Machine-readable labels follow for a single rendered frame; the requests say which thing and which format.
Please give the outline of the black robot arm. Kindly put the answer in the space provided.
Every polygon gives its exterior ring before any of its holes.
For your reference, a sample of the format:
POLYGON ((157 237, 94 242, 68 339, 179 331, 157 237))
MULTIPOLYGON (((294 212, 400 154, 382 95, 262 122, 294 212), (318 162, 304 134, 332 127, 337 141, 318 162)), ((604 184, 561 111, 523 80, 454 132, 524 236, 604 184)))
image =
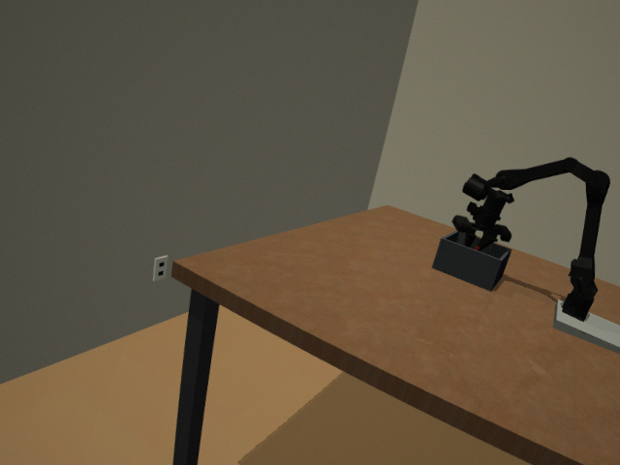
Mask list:
POLYGON ((500 214, 506 202, 514 202, 512 193, 506 194, 500 190, 512 190, 533 180, 568 172, 586 183, 587 209, 580 253, 577 260, 571 262, 571 272, 568 275, 571 276, 573 290, 565 299, 561 312, 584 322, 598 291, 594 282, 595 250, 602 205, 610 186, 609 176, 604 171, 591 170, 576 159, 567 157, 525 170, 501 170, 490 180, 473 173, 462 190, 476 201, 486 198, 483 205, 485 209, 500 214), (500 190, 495 191, 492 188, 500 190))

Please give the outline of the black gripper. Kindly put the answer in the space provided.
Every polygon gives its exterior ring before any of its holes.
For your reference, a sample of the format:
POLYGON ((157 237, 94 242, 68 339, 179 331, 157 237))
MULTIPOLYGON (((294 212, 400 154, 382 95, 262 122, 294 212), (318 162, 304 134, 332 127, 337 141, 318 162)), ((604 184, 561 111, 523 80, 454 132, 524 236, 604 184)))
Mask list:
MULTIPOLYGON (((501 214, 501 213, 500 213, 501 214)), ((484 206, 480 206, 480 213, 476 218, 476 222, 469 222, 466 216, 455 215, 453 216, 453 225, 459 232, 466 233, 466 247, 470 248, 475 239, 476 231, 482 231, 483 236, 477 247, 480 247, 479 251, 489 246, 490 244, 497 242, 497 235, 501 235, 500 238, 504 242, 510 242, 512 234, 510 230, 500 224, 495 224, 496 220, 500 221, 500 214, 493 213, 484 206)))

